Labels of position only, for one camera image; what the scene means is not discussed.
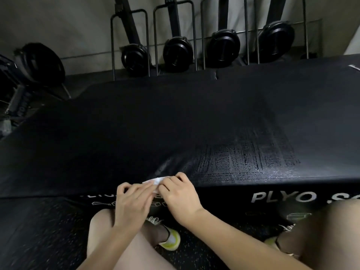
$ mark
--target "white wipe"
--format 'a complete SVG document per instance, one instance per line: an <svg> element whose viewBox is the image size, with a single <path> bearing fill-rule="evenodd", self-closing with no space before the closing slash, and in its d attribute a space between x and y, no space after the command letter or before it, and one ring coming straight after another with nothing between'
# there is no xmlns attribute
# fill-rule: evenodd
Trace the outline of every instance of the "white wipe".
<svg viewBox="0 0 360 270"><path fill-rule="evenodd" d="M154 179L150 179L150 180L144 181L143 183L147 183L147 182L149 182L149 181L153 181L153 182L154 182L154 185L158 185L158 184L160 184L160 182L161 182L162 180L164 180L165 177L168 177L168 176L157 177L157 178L154 178ZM154 190L153 193L159 193L159 192L158 192L158 189Z"/></svg>

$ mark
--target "shoelace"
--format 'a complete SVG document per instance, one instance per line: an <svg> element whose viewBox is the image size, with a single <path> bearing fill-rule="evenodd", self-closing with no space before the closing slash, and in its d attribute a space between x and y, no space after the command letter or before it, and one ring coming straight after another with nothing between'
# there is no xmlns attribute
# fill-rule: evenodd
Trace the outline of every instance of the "shoelace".
<svg viewBox="0 0 360 270"><path fill-rule="evenodd" d="M158 217L150 216L149 218L146 218L149 222L151 222L153 225L158 225L163 220L160 220Z"/></svg>
<svg viewBox="0 0 360 270"><path fill-rule="evenodd" d="M290 232L294 228L295 224L294 225L288 225L288 226L284 226L284 225L280 225L280 226L284 229L284 231Z"/></svg>

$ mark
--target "concrete wall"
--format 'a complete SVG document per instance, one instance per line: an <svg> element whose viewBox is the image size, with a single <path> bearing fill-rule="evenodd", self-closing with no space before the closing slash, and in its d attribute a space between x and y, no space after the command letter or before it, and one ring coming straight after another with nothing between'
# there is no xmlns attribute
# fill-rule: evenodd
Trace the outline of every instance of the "concrete wall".
<svg viewBox="0 0 360 270"><path fill-rule="evenodd" d="M196 36L200 38L200 1L192 0L196 13ZM132 9L144 8L149 14L150 44L154 44L153 9L164 0L129 0ZM254 26L253 0L248 0L249 27ZM267 18L270 0L258 0L258 25L262 27ZM323 18L324 56L341 55L347 49L360 24L360 0L307 0L308 20ZM190 5L178 8L183 36L193 38ZM0 51L11 57L16 47L27 42L42 42L53 49L61 58L67 74L97 72L111 69L110 58L110 16L114 13L114 0L1 0L0 6ZM216 31L218 0L209 0L205 5L205 35ZM237 31L245 29L243 0L229 1L228 27ZM301 0L287 0L283 20L302 21ZM134 15L140 40L146 43L145 19L142 14ZM318 51L319 23L308 24L310 50ZM171 37L167 10L157 13L158 43L163 44ZM302 25L295 25L294 45L303 45ZM359 45L360 35L353 45ZM240 34L241 52L245 51L245 35ZM115 48L128 44L120 20L115 20ZM201 41L197 40L198 53ZM151 57L155 60L154 47ZM116 67L121 68L121 53L116 52Z"/></svg>

